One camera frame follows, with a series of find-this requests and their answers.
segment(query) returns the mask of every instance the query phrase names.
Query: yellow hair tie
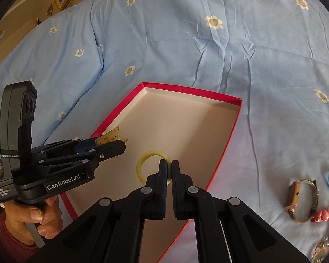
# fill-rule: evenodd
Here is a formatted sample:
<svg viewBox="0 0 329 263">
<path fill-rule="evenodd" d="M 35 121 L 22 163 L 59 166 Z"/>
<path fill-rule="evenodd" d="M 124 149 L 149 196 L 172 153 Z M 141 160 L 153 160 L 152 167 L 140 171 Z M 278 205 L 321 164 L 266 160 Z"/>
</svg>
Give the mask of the yellow hair tie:
<svg viewBox="0 0 329 263">
<path fill-rule="evenodd" d="M 142 168 L 142 165 L 144 164 L 144 162 L 145 162 L 148 158 L 150 158 L 150 157 L 152 157 L 152 156 L 155 156 L 155 155 L 158 155 L 158 156 L 162 157 L 164 160 L 167 161 L 167 186 L 168 186 L 169 183 L 170 183 L 170 161 L 169 161 L 169 159 L 168 159 L 168 157 L 167 157 L 166 154 L 164 154 L 164 153 L 162 153 L 162 152 L 160 152 L 160 151 L 157 151 L 157 150 L 151 150 L 151 151 L 148 151 L 148 152 L 144 153 L 144 154 L 140 157 L 138 163 L 136 164 L 136 173 L 137 173 L 137 175 L 138 175 L 138 178 L 139 178 L 139 180 L 140 180 L 144 185 L 146 185 L 146 179 L 145 179 L 145 178 L 143 177 L 143 175 L 141 174 L 141 168 Z"/>
</svg>

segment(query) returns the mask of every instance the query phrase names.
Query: finger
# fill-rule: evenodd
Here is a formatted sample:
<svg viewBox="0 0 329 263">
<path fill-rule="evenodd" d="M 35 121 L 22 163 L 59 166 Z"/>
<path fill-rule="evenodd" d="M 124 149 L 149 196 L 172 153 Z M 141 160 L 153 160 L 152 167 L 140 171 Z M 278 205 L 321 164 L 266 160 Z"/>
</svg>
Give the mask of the finger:
<svg viewBox="0 0 329 263">
<path fill-rule="evenodd" d="M 5 203 L 6 218 L 15 222 L 36 223 L 44 220 L 44 213 L 35 206 L 24 205 L 16 201 Z"/>
<path fill-rule="evenodd" d="M 51 222 L 52 220 L 54 220 L 55 218 L 60 219 L 62 212 L 59 208 L 59 201 L 55 201 L 54 204 L 52 206 L 46 205 L 43 208 L 44 211 L 44 220 L 41 222 L 42 225 L 45 225 L 49 222 Z"/>
<path fill-rule="evenodd" d="M 54 204 L 54 202 L 57 200 L 59 198 L 59 196 L 58 195 L 56 195 L 56 196 L 53 196 L 53 197 L 51 197 L 51 198 L 48 198 L 48 199 L 46 199 L 46 203 L 48 204 L 48 205 L 53 205 Z"/>
<path fill-rule="evenodd" d="M 49 222 L 45 225 L 38 226 L 37 229 L 38 229 L 39 234 L 42 236 L 46 236 L 46 235 L 52 234 L 56 231 L 60 232 L 62 230 L 62 227 L 60 229 L 61 221 L 62 221 L 62 219 L 55 218 L 54 220 L 52 220 L 51 222 Z"/>
<path fill-rule="evenodd" d="M 63 221 L 62 221 L 62 219 L 60 219 L 58 228 L 54 232 L 46 235 L 45 238 L 53 239 L 55 236 L 57 236 L 62 231 L 62 227 L 63 227 Z"/>
</svg>

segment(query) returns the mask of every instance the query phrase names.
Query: bed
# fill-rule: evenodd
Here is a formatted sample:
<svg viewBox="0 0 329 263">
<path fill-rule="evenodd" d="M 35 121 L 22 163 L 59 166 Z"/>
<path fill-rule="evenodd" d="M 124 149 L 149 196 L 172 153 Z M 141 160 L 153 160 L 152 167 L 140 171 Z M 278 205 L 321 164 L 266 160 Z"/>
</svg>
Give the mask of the bed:
<svg viewBox="0 0 329 263">
<path fill-rule="evenodd" d="M 329 12 L 319 0 L 84 0 L 30 32 L 0 63 L 39 92 L 33 146 L 88 138 L 141 82 L 243 99 L 209 189 L 247 203 L 306 256 L 329 229 L 295 224 L 288 185 L 317 180 L 329 206 Z M 189 223 L 161 262 L 197 262 Z"/>
</svg>

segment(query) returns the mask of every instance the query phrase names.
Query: cardboard box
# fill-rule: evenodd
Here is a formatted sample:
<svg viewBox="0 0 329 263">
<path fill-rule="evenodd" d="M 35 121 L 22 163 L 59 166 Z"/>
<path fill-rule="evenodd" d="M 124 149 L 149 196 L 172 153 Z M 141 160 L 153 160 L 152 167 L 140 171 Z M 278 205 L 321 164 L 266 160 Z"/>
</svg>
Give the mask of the cardboard box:
<svg viewBox="0 0 329 263">
<path fill-rule="evenodd" d="M 143 184 L 136 164 L 147 151 L 159 150 L 179 160 L 181 172 L 196 186 L 207 189 L 223 158 L 239 116 L 242 100 L 236 97 L 176 85 L 141 83 L 102 122 L 91 137 L 116 126 L 126 142 L 125 153 L 100 163 L 95 179 L 61 195 L 72 219 L 102 197 L 124 198 Z M 142 174 L 158 171 L 160 157 L 143 165 Z M 156 262 L 185 227 L 173 213 L 172 188 L 167 186 L 164 220 L 146 220 L 140 262 Z"/>
</svg>

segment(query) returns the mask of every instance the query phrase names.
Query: metal pivot screw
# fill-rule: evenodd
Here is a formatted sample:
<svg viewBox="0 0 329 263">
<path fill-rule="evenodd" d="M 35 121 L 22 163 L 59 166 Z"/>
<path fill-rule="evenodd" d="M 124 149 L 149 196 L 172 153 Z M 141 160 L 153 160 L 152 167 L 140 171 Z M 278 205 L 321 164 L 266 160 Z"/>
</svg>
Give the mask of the metal pivot screw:
<svg viewBox="0 0 329 263">
<path fill-rule="evenodd" d="M 150 187 L 145 186 L 141 188 L 141 192 L 143 194 L 150 194 L 152 192 L 152 189 Z"/>
<path fill-rule="evenodd" d="M 239 205 L 240 200 L 238 198 L 230 198 L 229 203 L 231 203 L 232 205 Z"/>
<path fill-rule="evenodd" d="M 99 205 L 100 205 L 100 206 L 108 206 L 110 203 L 111 203 L 111 201 L 110 201 L 109 199 L 106 199 L 106 198 L 101 199 L 101 200 L 99 201 Z"/>
<path fill-rule="evenodd" d="M 196 186 L 190 186 L 190 187 L 188 188 L 188 192 L 189 192 L 189 193 L 192 193 L 192 194 L 195 194 L 195 193 L 198 192 L 198 187 L 196 187 Z"/>
</svg>

